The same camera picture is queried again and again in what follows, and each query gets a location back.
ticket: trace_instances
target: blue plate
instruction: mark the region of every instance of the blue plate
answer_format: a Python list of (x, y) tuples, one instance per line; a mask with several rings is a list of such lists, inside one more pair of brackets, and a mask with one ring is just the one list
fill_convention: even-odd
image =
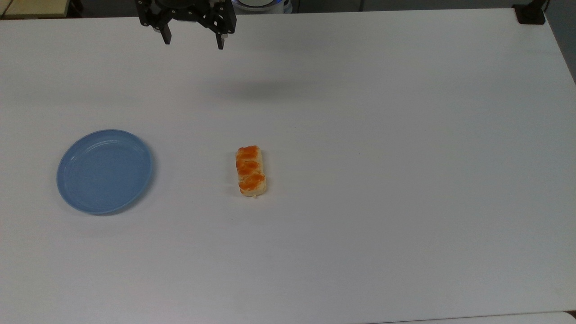
[(89, 214), (116, 212), (142, 194), (152, 175), (148, 147), (123, 130), (86, 135), (68, 149), (56, 182), (64, 200)]

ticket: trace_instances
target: robotic arm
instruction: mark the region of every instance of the robotic arm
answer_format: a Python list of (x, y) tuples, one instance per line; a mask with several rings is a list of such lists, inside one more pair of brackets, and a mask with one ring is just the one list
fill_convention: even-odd
[(224, 48), (224, 39), (236, 29), (236, 15), (231, 0), (134, 1), (142, 26), (152, 26), (159, 31), (166, 44), (170, 44), (172, 38), (168, 28), (171, 19), (196, 21), (212, 30), (220, 50)]

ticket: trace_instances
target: food item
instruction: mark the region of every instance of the food item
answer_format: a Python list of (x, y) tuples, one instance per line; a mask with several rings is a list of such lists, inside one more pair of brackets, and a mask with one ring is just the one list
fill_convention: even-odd
[(262, 151), (258, 146), (238, 149), (236, 171), (238, 171), (238, 187), (243, 195), (256, 198), (266, 191)]

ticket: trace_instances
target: plate rim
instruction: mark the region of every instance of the plate rim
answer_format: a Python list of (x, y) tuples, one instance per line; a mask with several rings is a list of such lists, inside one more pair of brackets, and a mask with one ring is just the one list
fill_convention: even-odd
[[(126, 203), (124, 203), (121, 206), (118, 207), (114, 207), (112, 209), (107, 209), (105, 211), (99, 211), (99, 212), (91, 212), (88, 210), (84, 210), (82, 208), (79, 208), (77, 206), (75, 206), (72, 202), (70, 202), (68, 199), (66, 199), (66, 194), (63, 194), (63, 183), (60, 181), (61, 178), (63, 178), (63, 170), (65, 165), (67, 165), (67, 162), (69, 161), (69, 159), (67, 159), (66, 157), (69, 155), (69, 153), (74, 149), (75, 146), (79, 145), (79, 143), (81, 143), (83, 140), (85, 140), (86, 138), (89, 138), (91, 136), (94, 136), (98, 133), (103, 133), (106, 131), (113, 131), (113, 132), (118, 132), (118, 133), (124, 133), (124, 134), (128, 134), (129, 136), (134, 137), (144, 148), (144, 151), (147, 153), (148, 155), (148, 159), (150, 162), (150, 167), (148, 168), (148, 170), (146, 170), (146, 180), (144, 182), (144, 185), (138, 190), (138, 193), (136, 193), (134, 195), (134, 197), (132, 197), (129, 201), (127, 201)], [(94, 131), (90, 134), (87, 134), (85, 136), (83, 136), (82, 138), (76, 140), (76, 142), (74, 142), (72, 145), (70, 145), (70, 147), (66, 150), (66, 152), (64, 153), (64, 155), (62, 155), (62, 158), (60, 159), (60, 163), (58, 164), (58, 169), (56, 170), (56, 186), (58, 187), (58, 193), (60, 194), (60, 196), (62, 197), (62, 199), (72, 208), (79, 210), (80, 212), (83, 213), (87, 213), (87, 214), (91, 214), (91, 215), (105, 215), (105, 214), (112, 214), (115, 212), (118, 212), (126, 207), (128, 207), (129, 205), (131, 205), (133, 202), (135, 202), (138, 198), (141, 197), (141, 195), (145, 192), (145, 190), (148, 188), (149, 184), (150, 184), (150, 180), (152, 178), (152, 173), (154, 170), (154, 159), (152, 157), (152, 152), (150, 151), (148, 145), (146, 145), (146, 143), (144, 141), (142, 141), (142, 139), (140, 139), (138, 136), (134, 135), (133, 133), (129, 132), (129, 131), (125, 131), (125, 130), (121, 130), (121, 129), (102, 129), (102, 130), (97, 130)]]

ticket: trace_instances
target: white table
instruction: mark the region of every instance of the white table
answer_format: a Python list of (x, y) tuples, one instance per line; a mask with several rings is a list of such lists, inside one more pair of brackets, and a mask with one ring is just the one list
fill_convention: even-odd
[(453, 318), (436, 321), (402, 322), (403, 324), (574, 324), (576, 320), (565, 312), (521, 314), (472, 318)]
[[(512, 9), (0, 21), (0, 322), (345, 324), (576, 308), (576, 86)], [(156, 177), (55, 174), (123, 129)], [(242, 197), (234, 153), (264, 150)]]

